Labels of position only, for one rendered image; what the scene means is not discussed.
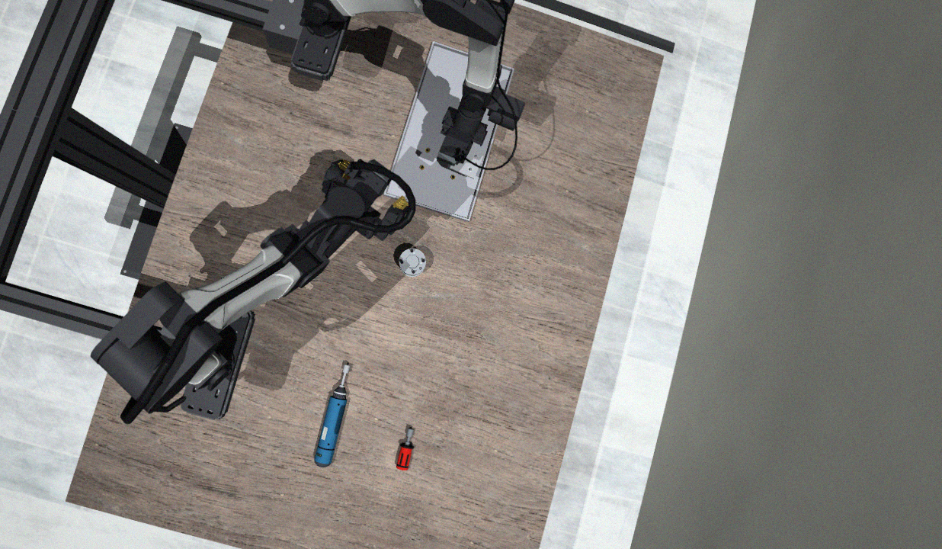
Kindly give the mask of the grey cylinder with black studs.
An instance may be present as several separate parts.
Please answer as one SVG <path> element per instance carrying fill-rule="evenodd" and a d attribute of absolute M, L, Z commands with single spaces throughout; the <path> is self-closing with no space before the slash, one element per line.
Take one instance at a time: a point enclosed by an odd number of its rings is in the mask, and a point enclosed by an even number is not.
<path fill-rule="evenodd" d="M 425 254 L 418 248 L 409 248 L 400 255 L 400 270 L 407 277 L 418 277 L 426 265 Z"/>

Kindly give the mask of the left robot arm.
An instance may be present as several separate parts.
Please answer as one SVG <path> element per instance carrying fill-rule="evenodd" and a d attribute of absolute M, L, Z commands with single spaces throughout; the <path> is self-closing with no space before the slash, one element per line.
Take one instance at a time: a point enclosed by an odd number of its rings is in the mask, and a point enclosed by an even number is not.
<path fill-rule="evenodd" d="M 303 32 L 293 55 L 293 64 L 310 72 L 327 74 L 348 15 L 367 11 L 411 11 L 422 14 L 438 27 L 469 36 L 468 66 L 462 83 L 460 109 L 471 118 L 515 130 L 512 109 L 498 87 L 498 62 L 505 28 L 502 0 L 304 0 Z M 476 6 L 477 5 L 477 6 Z M 492 17 L 493 16 L 493 17 Z M 496 18 L 496 20 L 495 20 Z M 313 21 L 313 22 L 312 22 Z M 501 36 L 500 36 L 501 35 Z M 307 46 L 305 47 L 305 43 Z M 305 48 L 304 48 L 305 47 Z M 325 53 L 325 50 L 328 50 Z M 303 63 L 304 62 L 304 63 Z M 320 67 L 318 67 L 320 66 Z M 496 88 L 496 89 L 495 89 Z M 491 103 L 491 104 L 490 104 Z M 473 134 L 451 126 L 437 160 L 456 166 L 464 163 Z M 465 150 L 465 152 L 464 152 Z"/>

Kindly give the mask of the red-handled nut driver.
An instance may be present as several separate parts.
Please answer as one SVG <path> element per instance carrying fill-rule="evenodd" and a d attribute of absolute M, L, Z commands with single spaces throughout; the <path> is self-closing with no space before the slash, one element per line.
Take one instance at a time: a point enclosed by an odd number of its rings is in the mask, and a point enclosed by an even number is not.
<path fill-rule="evenodd" d="M 413 435 L 413 429 L 408 428 L 408 431 L 407 431 L 408 440 L 405 441 L 405 444 L 400 444 L 401 449 L 400 449 L 399 458 L 396 464 L 396 468 L 402 471 L 408 470 L 409 461 L 411 461 L 413 445 L 411 445 L 411 442 L 409 440 L 411 440 L 412 435 Z"/>

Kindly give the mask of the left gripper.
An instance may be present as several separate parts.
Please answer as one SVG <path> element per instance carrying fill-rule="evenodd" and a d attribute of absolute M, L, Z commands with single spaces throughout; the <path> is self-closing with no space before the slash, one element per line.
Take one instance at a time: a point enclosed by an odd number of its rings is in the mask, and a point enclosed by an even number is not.
<path fill-rule="evenodd" d="M 465 114 L 462 114 L 460 108 L 456 109 L 449 107 L 446 114 L 444 114 L 441 134 L 446 136 L 447 133 L 449 133 L 451 126 L 456 127 L 458 130 L 464 133 L 473 134 L 474 136 L 472 142 L 470 142 L 471 145 L 469 143 L 467 147 L 470 152 L 473 142 L 482 146 L 486 137 L 486 133 L 488 133 L 488 131 L 486 131 L 486 127 L 488 127 L 488 125 L 481 122 L 483 117 L 484 116 L 481 116 L 480 118 L 471 118 Z"/>

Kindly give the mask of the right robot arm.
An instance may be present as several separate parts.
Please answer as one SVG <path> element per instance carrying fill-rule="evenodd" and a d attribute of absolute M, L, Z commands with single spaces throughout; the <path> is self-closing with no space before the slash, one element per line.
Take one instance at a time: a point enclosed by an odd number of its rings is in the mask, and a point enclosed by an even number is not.
<path fill-rule="evenodd" d="M 218 418 L 223 413 L 225 397 L 247 332 L 249 310 L 285 297 L 298 286 L 303 288 L 318 277 L 327 268 L 329 257 L 342 246 L 354 226 L 336 223 L 324 229 L 285 267 L 241 291 L 236 289 L 278 263 L 322 221 L 334 217 L 351 217 L 359 221 L 392 181 L 380 173 L 352 169 L 352 162 L 344 171 L 352 178 L 344 187 L 330 190 L 324 204 L 299 230 L 291 223 L 289 228 L 279 228 L 269 234 L 262 241 L 263 249 L 254 260 L 212 284 L 181 293 L 176 293 L 167 282 L 154 286 L 92 349 L 90 357 L 139 402 L 141 393 L 148 387 L 174 343 L 174 339 L 168 339 L 152 326 L 160 319 L 176 338 L 183 324 L 197 315 L 200 323 L 183 339 L 181 352 L 144 410 L 150 414 L 161 409 L 187 385 L 182 410 Z M 232 291 L 236 292 L 223 299 Z M 210 308 L 212 304 L 213 308 Z"/>

